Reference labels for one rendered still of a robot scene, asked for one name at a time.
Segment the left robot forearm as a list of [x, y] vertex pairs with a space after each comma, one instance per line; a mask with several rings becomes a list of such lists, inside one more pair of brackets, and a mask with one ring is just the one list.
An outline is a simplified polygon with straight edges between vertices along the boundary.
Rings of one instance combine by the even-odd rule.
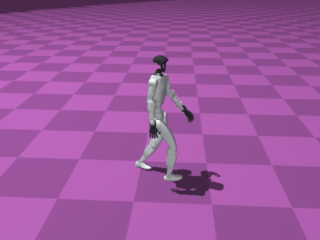
[[[178, 99], [176, 93], [175, 93], [175, 95], [171, 98], [171, 100], [176, 104], [176, 106], [177, 106], [181, 111], [184, 110], [183, 107], [182, 107], [182, 105], [184, 105], [184, 104]], [[185, 105], [184, 105], [184, 106], [185, 106]]]

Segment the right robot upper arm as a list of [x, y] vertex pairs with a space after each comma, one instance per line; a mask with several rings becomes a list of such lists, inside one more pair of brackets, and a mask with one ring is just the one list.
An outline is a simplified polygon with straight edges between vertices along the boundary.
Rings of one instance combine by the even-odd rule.
[[150, 100], [154, 101], [154, 105], [156, 101], [153, 99], [156, 91], [156, 87], [158, 86], [158, 79], [153, 77], [148, 81], [148, 95], [147, 95], [147, 104]]

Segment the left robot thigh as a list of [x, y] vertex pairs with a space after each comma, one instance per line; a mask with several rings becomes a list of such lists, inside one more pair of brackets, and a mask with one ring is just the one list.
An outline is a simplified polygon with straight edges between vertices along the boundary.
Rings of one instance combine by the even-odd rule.
[[[166, 113], [166, 112], [164, 112], [163, 121], [164, 121], [164, 122], [166, 123], [166, 125], [167, 125], [168, 119], [167, 119], [167, 113]], [[161, 129], [158, 130], [158, 131], [160, 132]], [[157, 136], [158, 136], [158, 138], [157, 138]], [[159, 134], [158, 132], [157, 132], [157, 136], [156, 136], [156, 138], [152, 138], [152, 139], [149, 141], [150, 146], [153, 147], [153, 148], [157, 147], [157, 146], [162, 142], [162, 140], [163, 140], [161, 134]]]

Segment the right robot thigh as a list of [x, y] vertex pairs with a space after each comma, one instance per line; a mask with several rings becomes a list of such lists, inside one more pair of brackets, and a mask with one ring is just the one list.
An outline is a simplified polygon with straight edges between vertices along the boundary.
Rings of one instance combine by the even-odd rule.
[[161, 120], [158, 119], [157, 117], [155, 118], [156, 121], [156, 128], [157, 130], [160, 130], [161, 133], [161, 137], [165, 140], [165, 142], [169, 145], [168, 149], [173, 149], [175, 151], [175, 154], [177, 152], [177, 144], [176, 144], [176, 140], [175, 137], [172, 133], [172, 131], [170, 130], [170, 128], [167, 126], [167, 124]]

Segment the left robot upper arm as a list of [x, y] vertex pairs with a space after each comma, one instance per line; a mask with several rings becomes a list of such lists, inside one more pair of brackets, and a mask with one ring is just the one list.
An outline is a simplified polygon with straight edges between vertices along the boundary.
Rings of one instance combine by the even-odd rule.
[[167, 96], [169, 98], [172, 98], [174, 95], [175, 95], [175, 91], [171, 89], [171, 85], [170, 85], [170, 82], [169, 82], [169, 76], [168, 74], [165, 74], [166, 77], [167, 77], [167, 88], [166, 88], [166, 93], [167, 93]]

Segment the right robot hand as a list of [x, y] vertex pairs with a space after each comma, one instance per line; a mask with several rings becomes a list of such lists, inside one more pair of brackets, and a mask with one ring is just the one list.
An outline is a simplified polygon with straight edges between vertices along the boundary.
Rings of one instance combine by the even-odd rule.
[[[154, 123], [155, 123], [155, 125], [150, 125], [150, 121], [149, 121], [149, 125], [150, 125], [150, 130], [149, 130], [149, 132], [150, 132], [150, 134], [149, 134], [149, 137], [151, 138], [151, 134], [152, 134], [152, 138], [158, 138], [158, 135], [157, 135], [157, 132], [159, 133], [159, 134], [161, 134], [158, 130], [157, 130], [157, 128], [156, 128], [156, 121], [154, 121]], [[154, 134], [154, 137], [153, 137], [153, 134]], [[156, 135], [155, 135], [156, 134]]]

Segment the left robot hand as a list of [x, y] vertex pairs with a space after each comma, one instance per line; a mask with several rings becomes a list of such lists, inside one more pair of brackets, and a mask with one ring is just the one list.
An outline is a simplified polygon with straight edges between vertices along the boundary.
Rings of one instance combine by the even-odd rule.
[[187, 116], [188, 122], [189, 121], [192, 122], [194, 120], [193, 113], [191, 111], [187, 110], [187, 108], [184, 105], [182, 105], [182, 107], [184, 109], [184, 110], [182, 110], [182, 112], [184, 112], [184, 114]]

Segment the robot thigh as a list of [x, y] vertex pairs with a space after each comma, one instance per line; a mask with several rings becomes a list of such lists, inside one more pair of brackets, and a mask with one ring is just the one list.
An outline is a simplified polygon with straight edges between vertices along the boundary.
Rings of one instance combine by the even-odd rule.
[[177, 144], [176, 144], [176, 140], [175, 137], [172, 133], [172, 131], [170, 130], [170, 128], [167, 126], [167, 124], [161, 120], [158, 119], [157, 117], [155, 118], [156, 121], [156, 128], [157, 130], [160, 130], [161, 133], [161, 137], [165, 140], [165, 142], [169, 145], [168, 149], [173, 149], [175, 151], [175, 154], [177, 152]]
[[[164, 112], [163, 121], [164, 121], [164, 122], [166, 123], [166, 125], [167, 125], [168, 119], [167, 119], [167, 113], [166, 113], [166, 112]], [[161, 129], [158, 130], [158, 131], [160, 132]], [[157, 136], [158, 136], [158, 138], [157, 138]], [[157, 132], [157, 136], [156, 136], [156, 138], [152, 138], [152, 139], [149, 141], [150, 146], [153, 147], [153, 148], [157, 147], [157, 146], [162, 142], [162, 140], [163, 140], [161, 134], [159, 134], [158, 132]]]

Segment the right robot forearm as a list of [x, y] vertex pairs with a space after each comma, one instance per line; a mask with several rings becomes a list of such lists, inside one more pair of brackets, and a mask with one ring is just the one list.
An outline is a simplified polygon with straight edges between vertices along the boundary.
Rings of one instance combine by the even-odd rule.
[[155, 125], [155, 108], [154, 108], [154, 101], [153, 100], [150, 100], [148, 102], [148, 105], [147, 105], [147, 110], [148, 110], [148, 113], [149, 113], [149, 120], [150, 120], [150, 125], [151, 126], [154, 126]]

